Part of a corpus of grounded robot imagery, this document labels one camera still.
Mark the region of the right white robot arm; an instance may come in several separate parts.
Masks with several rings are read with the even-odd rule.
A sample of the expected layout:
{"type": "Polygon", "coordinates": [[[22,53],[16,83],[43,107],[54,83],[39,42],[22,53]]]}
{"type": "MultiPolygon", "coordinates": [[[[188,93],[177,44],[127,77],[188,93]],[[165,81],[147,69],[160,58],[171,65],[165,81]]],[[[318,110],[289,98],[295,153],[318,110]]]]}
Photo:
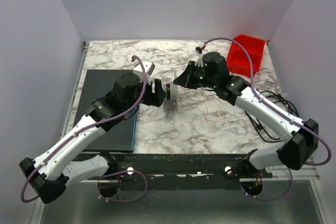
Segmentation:
{"type": "Polygon", "coordinates": [[[243,159],[246,169],[262,170],[285,165],[299,170],[318,147],[318,123],[312,119],[304,121],[279,108],[260,93],[253,93],[248,81],[229,73],[226,60],[219,53],[206,53],[202,60],[201,67],[190,61],[173,83],[188,89],[212,88],[220,99],[253,115],[282,141],[277,146],[249,152],[243,159]]]}

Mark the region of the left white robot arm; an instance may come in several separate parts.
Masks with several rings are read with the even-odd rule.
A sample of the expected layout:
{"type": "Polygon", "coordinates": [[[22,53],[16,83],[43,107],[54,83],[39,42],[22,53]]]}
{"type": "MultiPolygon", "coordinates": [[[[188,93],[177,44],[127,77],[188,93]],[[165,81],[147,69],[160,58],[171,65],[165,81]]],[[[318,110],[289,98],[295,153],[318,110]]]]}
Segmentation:
{"type": "Polygon", "coordinates": [[[160,107],[166,96],[159,79],[153,82],[142,80],[130,72],[121,75],[113,89],[95,100],[67,135],[38,157],[20,162],[26,176],[24,186],[31,185],[36,197],[48,204],[60,197],[71,184],[105,175],[114,165],[110,155],[99,154],[79,162],[74,158],[124,121],[125,116],[139,104],[160,107]]]}

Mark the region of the white perforated cable spool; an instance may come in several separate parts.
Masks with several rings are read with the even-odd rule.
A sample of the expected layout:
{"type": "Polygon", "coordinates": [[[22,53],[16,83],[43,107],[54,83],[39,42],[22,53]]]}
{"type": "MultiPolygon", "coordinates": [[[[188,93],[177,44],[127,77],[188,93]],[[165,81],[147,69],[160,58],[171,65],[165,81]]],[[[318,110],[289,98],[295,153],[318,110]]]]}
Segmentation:
{"type": "Polygon", "coordinates": [[[163,111],[165,114],[177,112],[179,93],[178,93],[177,85],[173,83],[176,77],[177,77],[176,72],[173,71],[173,72],[168,72],[162,78],[163,90],[167,94],[163,102],[163,111]]]}

